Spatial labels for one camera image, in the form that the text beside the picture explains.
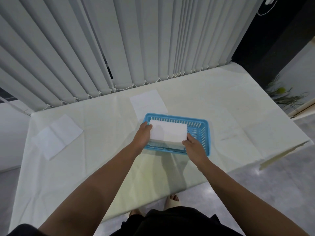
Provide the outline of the person's left hand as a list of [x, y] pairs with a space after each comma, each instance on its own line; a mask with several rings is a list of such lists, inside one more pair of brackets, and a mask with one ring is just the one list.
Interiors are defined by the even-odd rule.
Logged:
[[146, 139], [146, 125], [149, 125], [147, 121], [140, 125], [131, 143], [137, 155], [141, 154], [142, 150], [149, 142], [149, 140]]

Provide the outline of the person's right hand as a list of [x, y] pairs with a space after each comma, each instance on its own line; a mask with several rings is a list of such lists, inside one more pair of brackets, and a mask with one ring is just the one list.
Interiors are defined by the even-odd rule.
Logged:
[[206, 155], [206, 152], [202, 144], [195, 139], [191, 134], [187, 134], [187, 140], [194, 141], [194, 146], [192, 148], [186, 148], [187, 155], [192, 163], [202, 172], [207, 164], [210, 162]]

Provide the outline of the stack of white napkins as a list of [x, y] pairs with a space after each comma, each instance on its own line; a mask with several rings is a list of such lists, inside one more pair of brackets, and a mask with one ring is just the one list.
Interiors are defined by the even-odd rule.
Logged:
[[167, 122], [151, 119], [148, 145], [176, 150], [184, 150], [183, 141], [187, 140], [188, 126], [184, 123]]

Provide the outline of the person's right forearm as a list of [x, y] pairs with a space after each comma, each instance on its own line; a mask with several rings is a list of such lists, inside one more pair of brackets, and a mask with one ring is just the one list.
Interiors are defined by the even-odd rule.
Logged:
[[292, 220], [240, 185], [207, 157], [193, 162], [246, 236], [309, 236]]

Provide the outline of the person's left forearm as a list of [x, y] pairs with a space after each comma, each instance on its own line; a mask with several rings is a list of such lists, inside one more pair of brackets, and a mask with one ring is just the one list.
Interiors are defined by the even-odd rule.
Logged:
[[84, 180], [39, 227], [48, 236], [93, 236], [146, 143], [133, 140]]

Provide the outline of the blue plastic basket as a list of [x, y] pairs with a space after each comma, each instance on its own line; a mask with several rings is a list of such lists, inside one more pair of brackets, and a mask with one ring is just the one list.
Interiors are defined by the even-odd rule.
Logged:
[[[197, 139], [203, 146], [207, 157], [211, 153], [211, 136], [209, 123], [205, 119], [196, 119], [183, 116], [163, 115], [155, 113], [147, 113], [144, 117], [144, 122], [150, 124], [150, 121], [161, 121], [166, 123], [186, 124], [187, 133]], [[182, 141], [178, 146], [176, 143], [167, 143], [165, 140], [150, 140], [144, 147], [146, 150], [161, 151], [172, 154], [187, 155], [187, 150], [183, 146]]]

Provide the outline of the square white paper napkin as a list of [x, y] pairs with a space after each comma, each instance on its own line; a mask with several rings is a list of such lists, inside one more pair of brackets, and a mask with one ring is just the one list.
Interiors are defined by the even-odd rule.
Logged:
[[136, 113], [137, 120], [142, 122], [147, 113], [167, 114], [168, 110], [157, 90], [151, 90], [129, 98]]

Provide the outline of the white tablecloth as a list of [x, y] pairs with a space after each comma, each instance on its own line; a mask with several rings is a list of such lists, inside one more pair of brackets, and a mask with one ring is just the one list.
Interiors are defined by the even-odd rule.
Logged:
[[[152, 90], [169, 115], [208, 121], [210, 160], [227, 173], [252, 163], [265, 168], [314, 144], [236, 63], [38, 111], [29, 122], [9, 232], [23, 223], [41, 226], [76, 187], [129, 144], [143, 121], [130, 98]], [[47, 160], [32, 139], [63, 115], [83, 132]]]

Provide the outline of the beige slide sandal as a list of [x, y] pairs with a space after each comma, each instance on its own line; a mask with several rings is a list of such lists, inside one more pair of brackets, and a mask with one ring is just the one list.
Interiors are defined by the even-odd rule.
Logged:
[[181, 206], [178, 196], [176, 194], [171, 194], [166, 198], [163, 210], [167, 210], [178, 206]]

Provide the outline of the black shorts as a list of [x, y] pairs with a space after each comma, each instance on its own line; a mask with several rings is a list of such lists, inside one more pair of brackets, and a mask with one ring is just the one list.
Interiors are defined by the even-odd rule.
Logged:
[[133, 214], [110, 236], [242, 236], [223, 225], [216, 214], [208, 217], [198, 210], [176, 206], [145, 216]]

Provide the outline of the unfolded creased white napkin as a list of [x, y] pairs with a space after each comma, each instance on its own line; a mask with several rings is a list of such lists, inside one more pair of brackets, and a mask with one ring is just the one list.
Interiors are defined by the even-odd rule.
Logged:
[[68, 115], [63, 115], [32, 137], [32, 142], [47, 161], [77, 139], [83, 130]]

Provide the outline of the white vertical blinds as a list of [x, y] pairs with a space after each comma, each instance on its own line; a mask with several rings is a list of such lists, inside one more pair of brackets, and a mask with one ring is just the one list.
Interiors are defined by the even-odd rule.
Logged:
[[264, 0], [0, 0], [0, 90], [33, 111], [228, 64]]

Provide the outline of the green leafy plant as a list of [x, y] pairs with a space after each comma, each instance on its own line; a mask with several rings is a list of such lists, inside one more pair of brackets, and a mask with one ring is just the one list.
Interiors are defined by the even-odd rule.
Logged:
[[303, 92], [299, 95], [292, 94], [292, 87], [285, 88], [280, 82], [280, 75], [278, 74], [268, 85], [264, 88], [267, 95], [281, 108], [297, 110], [298, 107], [304, 103], [302, 100], [308, 96], [308, 92]]

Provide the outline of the light wooden ledge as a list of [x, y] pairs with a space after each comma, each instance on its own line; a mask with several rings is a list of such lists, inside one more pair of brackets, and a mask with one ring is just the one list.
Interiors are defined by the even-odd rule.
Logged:
[[315, 114], [315, 98], [309, 100], [287, 115], [290, 119], [297, 120], [313, 114]]

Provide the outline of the black shirt sleeve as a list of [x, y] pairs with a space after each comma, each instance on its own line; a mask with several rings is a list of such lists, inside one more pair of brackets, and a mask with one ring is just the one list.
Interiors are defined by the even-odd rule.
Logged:
[[44, 234], [36, 227], [24, 223], [14, 228], [6, 236], [48, 236], [48, 235]]

